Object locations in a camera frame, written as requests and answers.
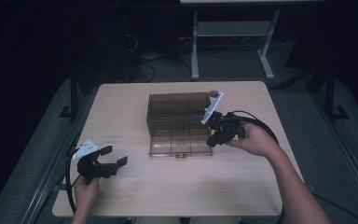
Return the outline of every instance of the metal stand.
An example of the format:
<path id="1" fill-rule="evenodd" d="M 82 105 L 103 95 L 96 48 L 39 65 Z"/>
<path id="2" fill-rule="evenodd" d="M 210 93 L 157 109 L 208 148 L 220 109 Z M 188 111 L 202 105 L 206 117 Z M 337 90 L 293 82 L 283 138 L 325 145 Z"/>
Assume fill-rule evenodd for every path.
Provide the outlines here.
<path id="1" fill-rule="evenodd" d="M 273 79 L 274 75 L 266 56 L 279 13 L 279 9 L 275 10 L 270 21 L 198 21 L 198 13 L 195 11 L 193 21 L 193 51 L 191 53 L 191 79 L 198 80 L 200 77 L 199 60 L 197 57 L 198 36 L 264 36 L 266 42 L 262 49 L 257 50 L 257 55 L 266 77 Z"/>

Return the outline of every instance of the brown plastic container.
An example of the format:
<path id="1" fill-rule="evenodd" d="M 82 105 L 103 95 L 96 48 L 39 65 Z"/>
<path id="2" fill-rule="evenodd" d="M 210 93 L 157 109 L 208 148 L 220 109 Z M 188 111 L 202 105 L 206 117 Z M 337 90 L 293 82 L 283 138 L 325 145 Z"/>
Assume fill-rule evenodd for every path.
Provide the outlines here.
<path id="1" fill-rule="evenodd" d="M 211 104 L 208 92 L 149 95 L 147 127 L 151 157 L 212 156 L 210 130 L 201 123 Z"/>

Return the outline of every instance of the hand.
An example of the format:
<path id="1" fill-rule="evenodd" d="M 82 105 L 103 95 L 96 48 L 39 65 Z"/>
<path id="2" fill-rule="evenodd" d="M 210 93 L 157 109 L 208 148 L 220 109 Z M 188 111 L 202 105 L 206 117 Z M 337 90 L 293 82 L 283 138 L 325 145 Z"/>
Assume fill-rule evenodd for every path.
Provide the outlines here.
<path id="1" fill-rule="evenodd" d="M 231 140 L 227 142 L 229 146 L 267 159 L 276 152 L 282 152 L 281 147 L 263 128 L 250 122 L 242 122 L 241 127 L 245 130 L 245 138 L 239 137 L 239 140 Z"/>
<path id="2" fill-rule="evenodd" d="M 100 178 L 93 178 L 87 185 L 82 175 L 74 184 L 76 198 L 76 212 L 72 223 L 86 223 L 91 215 L 91 209 L 97 200 Z"/>

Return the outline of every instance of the gray floor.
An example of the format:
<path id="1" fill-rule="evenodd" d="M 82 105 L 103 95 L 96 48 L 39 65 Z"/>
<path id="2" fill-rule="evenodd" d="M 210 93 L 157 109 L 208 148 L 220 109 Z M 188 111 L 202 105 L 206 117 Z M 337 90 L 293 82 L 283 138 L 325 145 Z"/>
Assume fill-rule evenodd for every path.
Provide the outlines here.
<path id="1" fill-rule="evenodd" d="M 240 48 L 200 54 L 199 81 L 261 80 L 267 86 L 273 86 L 300 72 L 285 67 L 292 43 L 274 41 L 270 46 L 268 59 L 276 78 L 267 80 L 257 59 L 256 47 L 258 44 L 252 43 Z M 161 59 L 149 63 L 157 72 L 153 82 L 190 81 L 188 67 L 184 64 L 190 65 L 189 52 L 182 54 L 180 59 L 182 61 Z M 147 67 L 144 67 L 144 71 L 151 76 L 151 70 Z M 326 122 L 324 113 L 317 103 L 318 99 L 323 98 L 323 91 L 316 95 L 309 94 L 305 89 L 307 83 L 308 78 L 304 78 L 283 91 L 270 91 L 271 98 L 306 184 L 316 193 L 358 215 L 358 183 L 340 143 L 333 135 L 330 124 Z M 33 202 L 34 196 L 40 193 L 39 190 L 43 187 L 40 186 L 41 180 L 46 175 L 51 160 L 55 158 L 57 148 L 64 147 L 66 150 L 68 139 L 72 142 L 76 133 L 81 133 L 95 92 L 81 93 L 80 96 L 80 114 L 74 122 L 70 122 L 69 119 L 59 118 L 62 108 L 70 104 L 69 82 L 63 83 L 57 91 L 1 193 L 0 223 L 25 222 L 23 218 L 30 211 L 29 204 Z M 348 88 L 339 81 L 337 81 L 335 102 L 336 105 L 342 105 L 350 116 L 350 119 L 338 120 L 337 127 L 358 159 L 358 105 Z M 64 159 L 58 160 L 57 163 L 57 169 L 51 174 L 53 182 L 58 182 L 63 175 Z M 52 215 L 51 208 L 55 197 L 54 191 L 42 197 L 42 201 L 46 203 L 34 223 L 70 223 L 70 218 Z M 358 223 L 358 220 L 335 206 L 323 201 L 321 205 L 333 223 Z M 276 217 L 243 218 L 246 223 L 274 223 L 276 219 Z M 124 223 L 125 220 L 125 217 L 94 217 L 91 223 L 116 224 Z"/>

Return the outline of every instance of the wooden surface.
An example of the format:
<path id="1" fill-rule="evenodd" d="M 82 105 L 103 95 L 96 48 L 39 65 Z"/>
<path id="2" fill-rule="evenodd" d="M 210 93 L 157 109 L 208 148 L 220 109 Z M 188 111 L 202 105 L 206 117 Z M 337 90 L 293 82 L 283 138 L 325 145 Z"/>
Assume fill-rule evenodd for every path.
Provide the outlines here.
<path id="1" fill-rule="evenodd" d="M 217 146 L 208 157 L 150 158 L 146 113 L 152 93 L 222 91 L 216 111 L 245 110 L 264 121 L 298 170 L 295 157 L 263 82 L 182 82 L 105 84 L 99 89 L 79 144 L 88 138 L 113 152 L 99 162 L 128 156 L 117 175 L 100 181 L 94 216 L 276 216 L 282 208 L 275 175 L 264 158 Z M 77 177 L 77 161 L 71 169 Z M 53 207 L 58 217 L 72 216 L 61 191 Z"/>

